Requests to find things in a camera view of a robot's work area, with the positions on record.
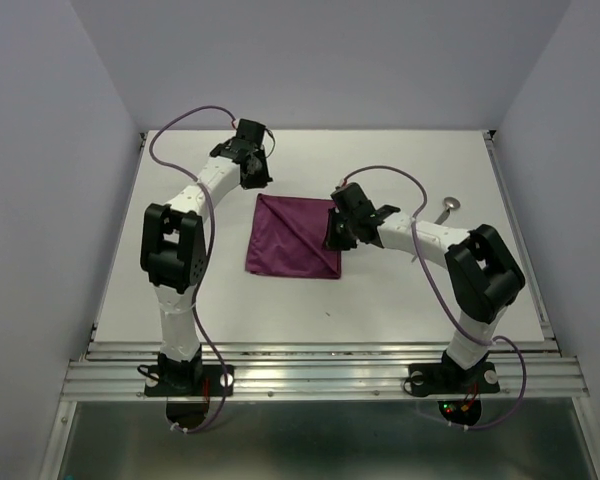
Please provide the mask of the purple cloth napkin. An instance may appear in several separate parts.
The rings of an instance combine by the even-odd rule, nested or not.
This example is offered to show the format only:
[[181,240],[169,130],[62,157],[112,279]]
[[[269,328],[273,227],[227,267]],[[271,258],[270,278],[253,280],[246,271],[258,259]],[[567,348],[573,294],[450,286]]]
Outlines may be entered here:
[[258,195],[245,270],[280,278],[339,279],[341,254],[323,246],[333,207],[326,199]]

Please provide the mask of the silver metal spoon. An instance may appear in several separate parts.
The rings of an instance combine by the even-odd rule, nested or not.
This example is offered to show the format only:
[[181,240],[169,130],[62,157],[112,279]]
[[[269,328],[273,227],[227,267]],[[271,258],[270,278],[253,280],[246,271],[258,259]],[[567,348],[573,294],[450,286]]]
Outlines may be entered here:
[[437,225],[442,225],[450,216],[450,214],[461,207],[461,202],[452,196],[447,196],[443,199],[443,211],[434,221]]

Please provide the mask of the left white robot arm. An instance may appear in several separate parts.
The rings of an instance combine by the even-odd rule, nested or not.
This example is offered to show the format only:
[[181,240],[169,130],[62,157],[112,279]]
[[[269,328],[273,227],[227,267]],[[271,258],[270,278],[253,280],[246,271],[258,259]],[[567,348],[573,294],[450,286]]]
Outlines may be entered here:
[[191,184],[144,213],[140,266],[157,296],[162,344],[155,365],[141,365],[149,397],[199,395],[204,385],[202,346],[195,321],[196,294],[215,240],[214,208],[232,190],[266,187],[272,178],[264,136],[269,129],[242,119],[216,145]]

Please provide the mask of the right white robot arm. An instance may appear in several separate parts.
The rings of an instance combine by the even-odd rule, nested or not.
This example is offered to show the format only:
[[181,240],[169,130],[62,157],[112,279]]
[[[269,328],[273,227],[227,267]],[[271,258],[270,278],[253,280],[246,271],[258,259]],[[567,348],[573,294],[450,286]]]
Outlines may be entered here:
[[473,230],[420,221],[399,208],[377,208],[359,184],[337,188],[331,199],[324,247],[346,251],[359,243],[416,257],[440,302],[442,294],[428,269],[444,268],[450,279],[459,316],[440,366],[443,384],[462,390],[476,378],[486,359],[495,328],[525,287],[526,279],[498,231],[487,224]]

